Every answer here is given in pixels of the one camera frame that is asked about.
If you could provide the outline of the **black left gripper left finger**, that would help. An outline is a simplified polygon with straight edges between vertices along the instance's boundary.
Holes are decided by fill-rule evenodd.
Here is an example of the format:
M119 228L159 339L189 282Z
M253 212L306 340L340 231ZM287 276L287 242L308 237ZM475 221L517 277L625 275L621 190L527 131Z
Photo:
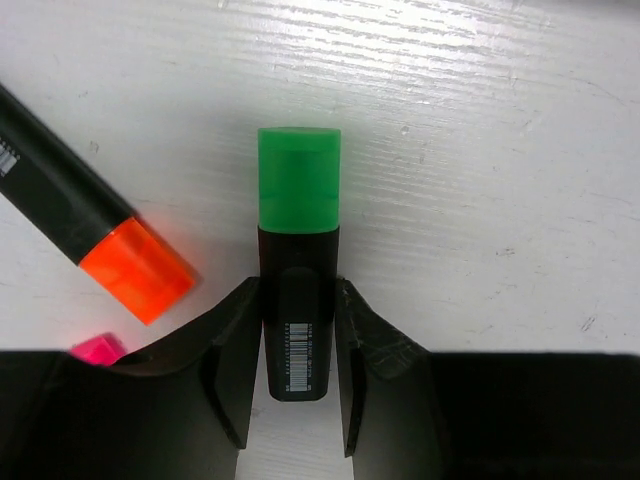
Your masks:
M1 355L5 479L231 479L246 446L261 323L250 277L112 366Z

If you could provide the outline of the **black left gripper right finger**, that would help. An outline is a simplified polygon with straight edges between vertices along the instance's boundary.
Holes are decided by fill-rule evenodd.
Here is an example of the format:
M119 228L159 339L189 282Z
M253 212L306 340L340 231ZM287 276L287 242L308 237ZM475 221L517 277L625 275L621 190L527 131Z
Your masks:
M345 454L358 479L635 479L639 360L431 352L336 284Z

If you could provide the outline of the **green cap black highlighter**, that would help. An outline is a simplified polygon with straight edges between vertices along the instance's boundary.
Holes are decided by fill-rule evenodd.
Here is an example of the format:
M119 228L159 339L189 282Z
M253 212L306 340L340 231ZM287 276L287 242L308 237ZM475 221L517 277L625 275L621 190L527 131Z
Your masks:
M340 238L341 133L271 127L257 134L260 315L268 386L281 402L328 389Z

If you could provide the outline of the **orange cap black highlighter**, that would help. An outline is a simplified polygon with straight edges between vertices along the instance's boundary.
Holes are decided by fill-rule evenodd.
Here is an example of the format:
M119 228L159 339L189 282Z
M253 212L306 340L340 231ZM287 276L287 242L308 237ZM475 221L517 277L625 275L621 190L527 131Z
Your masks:
M146 325L195 284L186 262L7 89L1 91L1 193Z

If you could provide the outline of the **pink cap black highlighter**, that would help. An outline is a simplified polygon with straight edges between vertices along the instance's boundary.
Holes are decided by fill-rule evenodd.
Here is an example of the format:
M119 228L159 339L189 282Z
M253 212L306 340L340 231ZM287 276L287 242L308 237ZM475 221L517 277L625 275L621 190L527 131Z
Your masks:
M113 333L103 333L74 345L69 354L85 363L112 366L127 354L127 350Z

